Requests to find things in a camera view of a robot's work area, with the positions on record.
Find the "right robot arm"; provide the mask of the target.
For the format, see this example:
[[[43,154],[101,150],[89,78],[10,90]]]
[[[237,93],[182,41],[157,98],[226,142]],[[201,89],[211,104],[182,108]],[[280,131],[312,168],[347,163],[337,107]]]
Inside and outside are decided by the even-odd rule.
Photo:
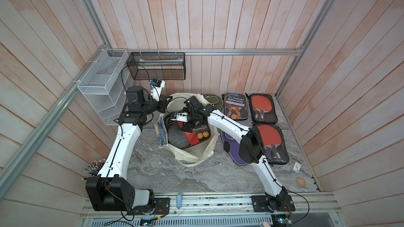
[[[203,105],[196,96],[191,96],[184,104],[186,107],[172,116],[174,120],[182,122],[184,131],[190,131],[197,122],[206,122],[237,141],[238,155],[252,166],[264,186],[265,194],[252,198],[256,212],[296,210],[291,191],[282,185],[271,169],[272,165],[289,163],[284,136],[278,126],[256,124],[246,127],[213,105]]]

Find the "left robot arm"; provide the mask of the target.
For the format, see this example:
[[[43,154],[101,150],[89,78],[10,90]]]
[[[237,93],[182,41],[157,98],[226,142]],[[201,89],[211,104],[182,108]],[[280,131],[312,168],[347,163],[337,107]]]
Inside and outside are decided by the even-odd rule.
[[[130,157],[145,125],[148,115],[164,113],[171,96],[161,96],[163,81],[154,79],[151,91],[145,97],[142,86],[129,87],[126,104],[118,117],[118,133],[113,147],[100,171],[86,180],[85,189],[95,211],[120,211],[131,214],[155,212],[154,193],[151,189],[136,189],[127,181]]]

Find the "red black paddle cover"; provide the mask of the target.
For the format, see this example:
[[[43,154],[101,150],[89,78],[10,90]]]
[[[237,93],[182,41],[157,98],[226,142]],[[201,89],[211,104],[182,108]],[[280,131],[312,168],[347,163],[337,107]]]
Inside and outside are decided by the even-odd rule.
[[[182,122],[174,121],[172,123],[178,123],[181,128],[183,127]],[[203,143],[204,141],[208,140],[211,137],[211,132],[206,122],[197,125],[193,132],[184,132],[184,134],[190,142],[190,147],[193,147],[199,143]]]

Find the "canvas tote bag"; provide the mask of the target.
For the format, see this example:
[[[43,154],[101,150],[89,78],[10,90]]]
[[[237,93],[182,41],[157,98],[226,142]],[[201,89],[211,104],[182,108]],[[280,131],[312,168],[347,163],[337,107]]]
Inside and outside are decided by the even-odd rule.
[[[192,96],[195,96],[202,105],[209,104],[209,101],[200,94],[175,93],[168,104],[168,111],[161,114],[155,123],[158,147],[171,151],[184,167],[197,166],[213,156],[219,138],[218,129],[209,125],[207,121],[197,122],[192,132],[186,132],[183,130],[183,122],[171,120],[170,116],[186,108],[184,102]]]

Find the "green paddle cover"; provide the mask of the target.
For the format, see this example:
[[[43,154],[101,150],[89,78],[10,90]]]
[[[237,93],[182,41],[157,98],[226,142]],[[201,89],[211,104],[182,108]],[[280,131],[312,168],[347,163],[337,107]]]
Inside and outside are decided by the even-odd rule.
[[[224,102],[221,96],[211,93],[203,94],[204,98],[219,111],[222,110]]]

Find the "red paddle case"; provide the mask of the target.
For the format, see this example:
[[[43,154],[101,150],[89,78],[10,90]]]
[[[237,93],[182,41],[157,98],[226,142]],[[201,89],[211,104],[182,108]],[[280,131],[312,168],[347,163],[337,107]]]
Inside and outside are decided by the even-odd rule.
[[[284,136],[281,129],[276,125],[258,125],[261,135],[265,156],[271,165],[286,165],[289,155],[286,150]]]
[[[247,95],[252,120],[255,124],[274,125],[278,122],[274,100],[269,94]]]

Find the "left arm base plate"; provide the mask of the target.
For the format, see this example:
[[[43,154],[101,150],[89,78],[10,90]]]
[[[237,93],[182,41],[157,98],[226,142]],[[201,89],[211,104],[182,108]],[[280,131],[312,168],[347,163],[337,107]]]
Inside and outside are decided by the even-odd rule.
[[[128,215],[168,215],[170,210],[170,198],[154,198],[149,205],[135,207]]]

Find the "purple paddle cover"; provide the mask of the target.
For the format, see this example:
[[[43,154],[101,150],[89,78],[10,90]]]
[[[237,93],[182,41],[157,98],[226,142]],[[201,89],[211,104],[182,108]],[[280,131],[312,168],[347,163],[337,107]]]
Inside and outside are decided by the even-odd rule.
[[[221,131],[221,139],[223,142],[224,150],[230,155],[233,162],[238,166],[247,165],[247,162],[245,162],[239,156],[239,149],[240,149],[239,143],[234,138],[232,138],[230,135],[225,133],[224,131]]]

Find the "Deerway paddle set pack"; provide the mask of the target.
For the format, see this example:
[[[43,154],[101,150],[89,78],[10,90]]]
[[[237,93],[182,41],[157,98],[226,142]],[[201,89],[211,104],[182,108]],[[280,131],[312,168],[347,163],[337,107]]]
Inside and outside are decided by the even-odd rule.
[[[242,93],[227,92],[222,95],[225,114],[232,120],[247,120],[249,118],[247,96]]]

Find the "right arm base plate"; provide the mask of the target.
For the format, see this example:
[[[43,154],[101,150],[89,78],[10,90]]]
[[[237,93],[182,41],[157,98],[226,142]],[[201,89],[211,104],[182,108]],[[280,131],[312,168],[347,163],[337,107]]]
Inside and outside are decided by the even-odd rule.
[[[290,195],[287,195],[282,202],[277,201],[276,198],[268,197],[266,195],[254,195],[250,198],[254,212],[274,213],[296,211],[296,207]]]

